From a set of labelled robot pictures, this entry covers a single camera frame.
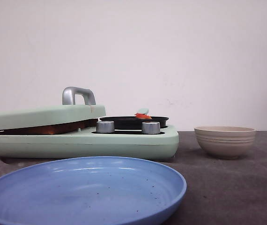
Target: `stove lid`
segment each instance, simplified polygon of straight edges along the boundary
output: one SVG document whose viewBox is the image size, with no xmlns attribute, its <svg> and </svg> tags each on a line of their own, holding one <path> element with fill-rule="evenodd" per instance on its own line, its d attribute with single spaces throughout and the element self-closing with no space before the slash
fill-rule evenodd
<svg viewBox="0 0 267 225">
<path fill-rule="evenodd" d="M 82 95 L 87 105 L 75 105 L 75 94 Z M 105 116 L 105 108 L 95 105 L 91 90 L 67 87 L 63 91 L 63 105 L 0 113 L 0 130 L 64 124 L 102 116 Z"/>
</svg>

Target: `plate rim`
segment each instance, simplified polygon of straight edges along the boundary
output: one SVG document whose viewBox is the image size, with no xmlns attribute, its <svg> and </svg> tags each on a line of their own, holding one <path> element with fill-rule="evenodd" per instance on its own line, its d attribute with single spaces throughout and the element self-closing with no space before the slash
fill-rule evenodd
<svg viewBox="0 0 267 225">
<path fill-rule="evenodd" d="M 171 206 L 176 204 L 178 201 L 180 201 L 180 199 L 183 198 L 183 196 L 185 195 L 185 193 L 187 191 L 187 182 L 186 182 L 184 176 L 180 172 L 178 172 L 177 170 L 171 168 L 170 166 L 167 166 L 167 165 L 159 163 L 159 162 L 154 162 L 154 161 L 151 161 L 151 160 L 147 160 L 147 159 L 142 159 L 142 158 L 119 157 L 119 156 L 91 156 L 91 157 L 75 157 L 75 158 L 65 158 L 65 159 L 53 160 L 53 161 L 49 161 L 49 162 L 30 165 L 30 166 L 27 166 L 27 167 L 24 167 L 24 168 L 9 172 L 9 173 L 1 176 L 0 180 L 5 179 L 6 177 L 8 177 L 8 176 L 10 176 L 10 175 L 12 175 L 14 173 L 19 173 L 20 171 L 31 169 L 32 167 L 39 167 L 39 166 L 43 166 L 43 165 L 46 165 L 46 164 L 53 164 L 53 163 L 61 162 L 61 161 L 72 161 L 72 160 L 81 160 L 81 159 L 89 159 L 89 158 L 123 158 L 123 159 L 130 159 L 130 160 L 136 160 L 136 161 L 146 161 L 146 162 L 149 162 L 149 163 L 153 163 L 153 164 L 165 167 L 166 169 L 169 169 L 169 170 L 173 171 L 174 173 L 176 173 L 181 178 L 181 180 L 183 182 L 183 188 L 180 191 L 180 193 L 178 194 L 178 196 L 176 196 L 176 198 L 174 198 L 171 201 L 171 203 L 166 205 L 164 208 L 158 210 L 157 212 L 154 212 L 154 213 L 149 214 L 147 216 L 139 217 L 139 218 L 134 219 L 134 220 L 126 221 L 125 222 L 126 224 L 127 223 L 132 223 L 134 221 L 142 220 L 142 219 L 145 219 L 145 218 L 148 218 L 148 217 L 151 217 L 151 216 L 154 216 L 157 213 L 160 213 L 160 212 L 163 212 L 163 211 L 167 210 L 168 208 L 170 208 Z M 9 222 L 9 221 L 3 220 L 3 219 L 0 219 L 0 224 L 3 224 L 3 225 L 28 225 L 28 224 L 21 224 L 21 223 L 13 223 L 13 222 Z"/>
</svg>

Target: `silver knob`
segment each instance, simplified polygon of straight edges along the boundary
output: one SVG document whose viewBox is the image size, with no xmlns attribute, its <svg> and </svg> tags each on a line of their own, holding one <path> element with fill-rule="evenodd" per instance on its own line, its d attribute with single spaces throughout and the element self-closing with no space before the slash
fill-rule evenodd
<svg viewBox="0 0 267 225">
<path fill-rule="evenodd" d="M 101 134 L 114 133 L 114 121 L 98 121 L 96 124 L 96 132 Z"/>
<path fill-rule="evenodd" d="M 142 133 L 146 135 L 161 133 L 160 122 L 142 122 Z"/>
</svg>

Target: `metal handle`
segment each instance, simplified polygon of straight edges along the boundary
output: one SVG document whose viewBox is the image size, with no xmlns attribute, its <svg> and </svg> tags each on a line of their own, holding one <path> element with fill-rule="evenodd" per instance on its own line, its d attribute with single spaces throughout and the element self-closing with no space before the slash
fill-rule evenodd
<svg viewBox="0 0 267 225">
<path fill-rule="evenodd" d="M 89 89 L 67 87 L 63 91 L 63 105 L 75 105 L 75 95 L 83 96 L 86 105 L 96 105 L 94 94 Z"/>
</svg>

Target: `orange food piece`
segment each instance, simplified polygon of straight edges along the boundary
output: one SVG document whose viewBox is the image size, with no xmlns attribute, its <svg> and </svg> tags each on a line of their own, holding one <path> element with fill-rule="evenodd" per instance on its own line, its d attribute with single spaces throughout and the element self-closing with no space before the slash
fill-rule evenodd
<svg viewBox="0 0 267 225">
<path fill-rule="evenodd" d="M 142 113 L 136 113 L 135 116 L 136 118 L 139 118 L 139 119 L 152 119 L 151 116 L 148 116 Z"/>
</svg>

